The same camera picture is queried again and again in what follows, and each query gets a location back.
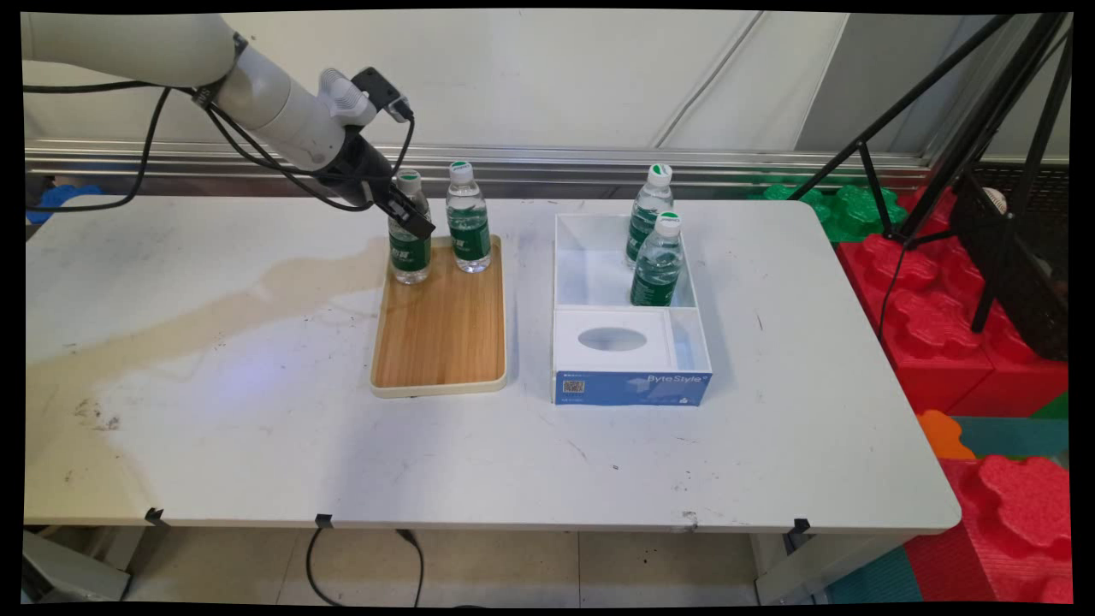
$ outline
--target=oval hole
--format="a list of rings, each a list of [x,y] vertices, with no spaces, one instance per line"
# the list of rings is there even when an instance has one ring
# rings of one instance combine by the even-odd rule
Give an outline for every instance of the oval hole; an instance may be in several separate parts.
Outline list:
[[[634,351],[646,345],[646,337],[623,328],[593,328],[581,333],[578,342],[597,351]]]

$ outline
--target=bottle cap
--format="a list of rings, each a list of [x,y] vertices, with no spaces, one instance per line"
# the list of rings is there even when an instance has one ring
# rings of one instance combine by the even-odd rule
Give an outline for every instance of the bottle cap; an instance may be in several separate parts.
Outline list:
[[[474,178],[472,163],[460,160],[449,165],[449,179],[452,179],[457,184],[466,184]]]
[[[654,222],[654,230],[667,237],[676,237],[681,234],[681,217],[672,211],[662,211]]]
[[[657,164],[652,164],[650,170],[646,172],[646,181],[655,186],[668,186],[669,181],[673,178],[673,167],[669,166],[664,162]]]
[[[413,195],[422,189],[422,173],[414,168],[404,168],[395,176],[395,186],[405,195]]]

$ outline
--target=black cable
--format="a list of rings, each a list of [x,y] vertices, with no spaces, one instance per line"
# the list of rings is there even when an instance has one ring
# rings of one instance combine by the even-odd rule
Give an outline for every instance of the black cable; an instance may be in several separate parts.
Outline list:
[[[302,168],[289,167],[289,166],[285,166],[283,164],[279,164],[276,160],[274,160],[273,156],[270,156],[266,152],[266,150],[264,150],[262,148],[262,146],[260,146],[257,142],[255,142],[254,139],[251,139],[250,136],[247,135],[246,130],[244,130],[243,127],[241,127],[239,124],[237,124],[227,113],[223,112],[223,109],[221,109],[217,105],[209,105],[209,109],[211,109],[212,113],[216,113],[217,116],[219,116],[221,119],[223,119],[224,124],[228,124],[233,130],[235,130],[244,139],[246,139],[247,143],[251,147],[255,148],[255,151],[257,151],[258,153],[261,153],[263,155],[263,158],[265,158],[266,160],[265,161],[260,160],[260,159],[255,158],[254,155],[252,155],[246,150],[244,150],[240,146],[240,143],[237,142],[235,139],[233,139],[223,129],[223,127],[220,125],[220,123],[217,121],[216,118],[212,118],[214,124],[217,125],[217,128],[220,130],[220,133],[228,141],[228,144],[232,146],[232,149],[234,149],[237,153],[239,153],[243,158],[247,159],[249,161],[257,164],[258,166],[262,166],[263,168],[269,168],[272,171],[277,171],[277,172],[281,173],[281,174],[291,173],[293,175],[307,175],[309,177],[324,177],[324,178],[327,178],[327,179],[357,179],[359,182],[368,182],[370,179],[390,179],[390,178],[392,178],[392,177],[395,176],[395,173],[399,172],[400,165],[403,164],[403,156],[406,155],[407,147],[411,144],[411,136],[414,133],[414,117],[412,116],[408,119],[410,126],[407,127],[406,137],[403,138],[403,147],[400,149],[400,156],[395,161],[395,167],[392,170],[392,174],[391,175],[343,175],[343,174],[339,174],[339,173],[324,173],[322,171],[304,171]]]
[[[113,90],[129,90],[130,88],[160,88],[147,81],[112,81],[110,83],[90,83],[88,85],[23,85],[24,94],[89,94],[91,92],[111,92]]]
[[[243,155],[243,158],[245,158],[245,159],[247,159],[247,160],[250,160],[252,162],[256,162],[256,163],[260,162],[253,155],[246,153],[246,151],[244,151],[244,149],[241,148],[240,144],[237,143],[235,140],[232,139],[232,137],[228,133],[228,130],[224,128],[224,126],[220,123],[219,119],[217,119],[217,115],[223,117],[224,120],[228,121],[229,125],[232,126],[233,129],[235,129],[235,131],[239,132],[240,136],[243,137],[247,141],[247,143],[251,144],[251,147],[255,148],[255,150],[258,153],[261,153],[263,155],[263,158],[265,158],[270,164],[275,165],[277,167],[277,170],[280,171],[283,175],[286,176],[287,179],[289,179],[290,182],[292,182],[293,184],[296,184],[298,187],[300,187],[300,189],[302,189],[306,193],[312,195],[313,197],[320,199],[321,201],[330,205],[331,207],[336,207],[336,208],[345,210],[345,211],[364,211],[365,209],[367,209],[367,207],[361,207],[361,206],[356,206],[356,205],[343,205],[341,202],[335,202],[335,201],[328,199],[327,197],[321,195],[320,193],[313,190],[311,188],[311,186],[309,186],[309,185],[304,184],[303,182],[301,182],[300,179],[298,179],[297,176],[293,174],[293,172],[289,171],[286,167],[283,167],[280,164],[277,164],[277,161],[274,160],[274,156],[272,156],[269,153],[267,153],[266,150],[264,150],[262,148],[262,146],[260,146],[258,142],[255,141],[251,137],[251,135],[247,135],[246,130],[243,130],[242,128],[240,128],[239,125],[237,125],[234,121],[232,121],[232,119],[230,117],[228,117],[228,114],[226,114],[223,111],[221,111],[216,105],[210,105],[209,108],[206,109],[206,115],[209,116],[209,119],[211,119],[212,123],[214,123],[214,125],[217,126],[217,129],[220,130],[220,133],[223,135],[226,139],[228,139],[229,143],[231,143],[232,147],[235,149],[235,151],[238,153],[240,153],[241,155]]]
[[[312,548],[315,547],[315,539],[320,536],[320,533],[322,531],[323,531],[322,527],[316,528],[315,534],[312,535],[312,541],[308,544],[308,554],[304,556],[304,573],[308,574],[308,583],[312,586],[312,590],[315,592],[316,595],[319,595],[320,598],[327,602],[327,605],[333,605],[335,607],[345,607],[343,604],[323,594],[323,591],[321,591],[319,586],[315,585],[315,580],[312,579]]]
[[[308,576],[309,585],[312,586],[312,590],[320,598],[327,602],[327,605],[333,605],[335,607],[345,607],[345,605],[323,594],[323,591],[321,591],[320,588],[315,585],[315,580],[312,578],[312,548],[315,547],[315,539],[319,538],[320,533],[322,531],[323,528],[316,528],[315,533],[312,535],[312,541],[308,544],[308,554],[304,555],[304,573]],[[411,531],[399,528],[395,532],[399,533],[400,537],[403,537],[404,542],[414,546],[415,551],[418,553],[418,590],[415,591],[414,593],[414,606],[418,607],[418,598],[422,596],[422,581],[423,578],[425,578],[426,573],[426,561],[422,556],[422,547],[418,546],[418,539],[415,538],[414,534],[411,533]]]
[[[907,249],[909,249],[908,241],[901,244],[901,254],[897,257],[897,266],[894,267],[894,279],[890,280],[890,286],[886,289],[886,294],[883,295],[883,310],[878,315],[878,342],[883,341],[883,324],[886,323],[886,302],[889,301],[889,293],[894,290],[894,284],[897,283],[897,275],[901,270],[901,261],[904,260],[904,251]]]
[[[130,88],[146,88],[146,86],[154,86],[154,84],[153,83],[148,83],[148,82],[145,82],[145,81],[116,81],[116,82],[111,82],[111,83],[97,83],[97,84],[89,84],[89,85],[23,85],[23,91],[27,92],[27,93],[55,93],[55,94],[56,93],[88,93],[88,92],[106,92],[106,91],[111,91],[111,90],[126,90],[126,89],[130,89]],[[180,92],[189,94],[192,96],[195,94],[195,91],[192,88],[164,88],[163,94],[161,94],[161,96],[160,96],[160,102],[157,104],[155,112],[152,114],[152,120],[149,124],[149,133],[148,133],[148,137],[147,137],[146,141],[145,141],[145,150],[143,150],[143,152],[141,154],[140,164],[139,164],[139,166],[137,168],[137,181],[134,183],[134,187],[130,189],[130,191],[129,191],[128,195],[126,195],[120,200],[117,200],[117,201],[114,201],[114,202],[102,204],[102,205],[88,205],[88,206],[67,207],[67,208],[27,206],[26,210],[27,211],[47,211],[47,212],[57,212],[57,211],[92,211],[92,210],[97,210],[97,209],[110,209],[110,208],[113,208],[113,207],[120,207],[120,206],[129,202],[130,200],[132,200],[132,198],[135,196],[137,196],[137,190],[140,189],[141,182],[143,181],[145,170],[148,166],[148,158],[149,158],[149,153],[151,152],[151,147],[152,147],[152,136],[155,132],[155,126],[159,123],[160,112],[163,108],[163,103],[166,101],[166,96],[171,92],[171,90],[178,90]],[[410,113],[410,109],[405,109],[405,112],[406,112],[405,115],[406,115],[406,117],[407,117],[407,119],[410,121],[410,126],[407,126],[407,133],[406,133],[406,137],[403,139],[403,147],[400,149],[400,155],[399,155],[399,159],[395,161],[395,166],[392,168],[391,175],[342,175],[342,174],[337,174],[337,173],[322,173],[322,172],[319,172],[319,171],[303,171],[303,170],[299,170],[299,168],[289,168],[287,166],[283,166],[281,164],[278,164],[278,162],[274,159],[274,156],[272,156],[265,149],[263,149],[263,147],[260,146],[258,142],[255,141],[251,137],[251,135],[247,133],[246,130],[244,130],[239,124],[237,124],[235,120],[233,120],[220,107],[218,107],[217,105],[212,105],[211,104],[211,105],[209,105],[209,108],[206,109],[206,114],[209,116],[209,119],[212,120],[214,126],[217,127],[217,129],[220,131],[221,136],[224,137],[224,140],[228,141],[228,143],[232,147],[232,149],[234,149],[237,151],[237,153],[239,153],[240,155],[242,155],[244,159],[253,162],[254,164],[257,164],[257,165],[263,166],[265,168],[270,168],[273,171],[278,171],[283,175],[285,175],[287,179],[289,179],[290,182],[292,182],[293,184],[296,184],[298,187],[300,187],[300,189],[304,190],[306,193],[308,193],[312,197],[315,197],[316,199],[321,200],[322,202],[324,202],[326,205],[330,205],[332,207],[335,207],[335,208],[338,208],[338,209],[342,209],[342,210],[345,210],[345,211],[364,211],[365,209],[368,209],[368,207],[359,207],[359,206],[354,206],[354,205],[343,205],[341,202],[335,202],[335,201],[328,199],[327,197],[325,197],[324,195],[315,191],[310,186],[308,186],[307,184],[304,184],[303,182],[301,182],[300,179],[298,179],[296,176],[297,175],[307,175],[307,176],[311,176],[311,177],[328,177],[328,178],[335,178],[335,179],[357,179],[357,181],[361,181],[361,182],[366,182],[366,181],[370,181],[370,179],[373,179],[373,181],[374,179],[381,179],[381,181],[383,181],[383,179],[391,179],[392,177],[395,176],[395,174],[400,170],[400,166],[403,164],[403,158],[406,155],[407,148],[411,144],[411,137],[412,137],[412,135],[414,135],[414,125],[415,125],[414,124],[414,115],[412,113]],[[255,149],[255,151],[257,151],[260,154],[262,154],[262,156],[264,159],[266,159],[266,160],[265,161],[264,160],[260,160],[260,159],[251,155],[251,153],[249,153],[246,150],[244,150],[239,144],[239,142],[237,142],[235,139],[232,138],[232,136],[228,132],[228,130],[220,123],[220,120],[217,119],[217,116],[220,116],[224,120],[226,124],[228,124],[230,127],[232,127],[233,130],[235,130],[241,137],[243,137],[244,140],[246,140],[247,143],[251,144],[251,147],[253,147]]]
[[[140,190],[140,184],[145,179],[145,170],[148,167],[148,155],[152,151],[152,137],[155,135],[155,125],[160,121],[160,112],[163,111],[163,103],[168,101],[168,94],[171,93],[171,88],[164,88],[163,93],[160,94],[160,100],[155,103],[155,109],[152,112],[152,120],[148,124],[148,135],[145,137],[145,149],[140,154],[140,164],[137,166],[137,179],[134,182],[131,188],[129,188],[129,194],[122,197],[119,200],[113,202],[103,202],[100,205],[82,205],[72,207],[34,207],[26,206],[27,211],[48,211],[50,213],[62,213],[68,211],[93,211],[96,209],[111,209],[112,207],[122,207],[123,205],[131,201],[137,191]]]
[[[411,531],[397,528],[395,532],[403,537],[404,542],[414,546],[414,549],[418,551],[418,590],[414,593],[414,606],[418,607],[418,597],[422,596],[422,580],[426,574],[426,561],[422,557],[422,548],[418,546],[418,539],[415,538]]]
[[[411,123],[407,126],[407,136],[403,138],[403,148],[400,150],[400,158],[395,159],[395,166],[392,167],[392,177],[400,172],[400,165],[403,164],[403,156],[407,153],[407,146],[411,144],[411,135],[414,135],[414,115],[407,117],[407,121]]]

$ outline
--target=white ball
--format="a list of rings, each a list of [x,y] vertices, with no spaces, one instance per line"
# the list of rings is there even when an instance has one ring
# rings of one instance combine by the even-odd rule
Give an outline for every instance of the white ball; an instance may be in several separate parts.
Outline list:
[[[1004,193],[1001,193],[996,188],[986,188],[984,194],[989,195],[989,200],[992,201],[992,205],[996,206],[996,209],[1001,213],[1007,212],[1007,199],[1004,198]]]

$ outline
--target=tissue box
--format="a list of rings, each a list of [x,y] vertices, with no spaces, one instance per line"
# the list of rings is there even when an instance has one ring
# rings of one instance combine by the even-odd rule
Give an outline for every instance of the tissue box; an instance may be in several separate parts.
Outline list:
[[[689,221],[684,221],[685,229]],[[552,396],[556,405],[699,406],[711,358],[688,248],[669,306],[631,304],[629,216],[555,217]]]

